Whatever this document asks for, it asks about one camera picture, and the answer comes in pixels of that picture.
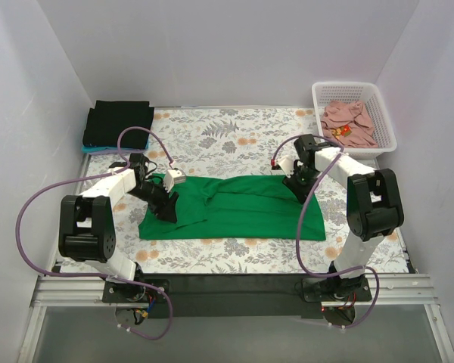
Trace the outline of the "green t shirt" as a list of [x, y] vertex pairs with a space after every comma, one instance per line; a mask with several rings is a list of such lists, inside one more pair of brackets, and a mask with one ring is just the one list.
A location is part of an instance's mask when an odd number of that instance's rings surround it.
[[293, 240], [303, 204], [282, 184], [283, 179], [281, 175], [190, 176], [173, 188], [179, 194], [178, 221], [160, 221], [148, 211], [138, 226], [138, 236], [142, 240]]

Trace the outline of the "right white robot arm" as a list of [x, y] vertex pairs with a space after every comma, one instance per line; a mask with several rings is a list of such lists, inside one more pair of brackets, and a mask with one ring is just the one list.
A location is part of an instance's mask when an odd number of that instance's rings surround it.
[[[353, 159], [344, 146], [322, 135], [292, 136], [275, 150], [270, 165], [285, 174], [283, 183], [302, 203], [297, 222], [295, 250], [304, 272], [314, 278], [330, 278], [328, 294], [347, 299], [355, 290], [353, 278], [364, 275], [370, 257], [383, 239], [404, 222], [403, 206], [396, 175], [391, 169], [374, 169]], [[347, 192], [346, 217], [350, 233], [333, 269], [310, 271], [300, 254], [302, 226], [317, 187], [329, 176]]]

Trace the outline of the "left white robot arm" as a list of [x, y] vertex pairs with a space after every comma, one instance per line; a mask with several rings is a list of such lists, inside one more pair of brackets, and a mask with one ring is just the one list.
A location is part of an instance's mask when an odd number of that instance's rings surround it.
[[173, 187], [186, 175], [169, 169], [163, 176], [148, 170], [150, 160], [144, 154], [131, 154], [126, 162], [110, 165], [110, 175], [79, 195], [67, 195], [61, 201], [58, 250], [61, 256], [84, 262], [104, 278], [121, 278], [120, 293], [131, 303], [146, 292], [143, 280], [136, 276], [140, 268], [117, 248], [113, 209], [127, 194], [146, 202], [153, 216], [176, 223], [179, 193]]

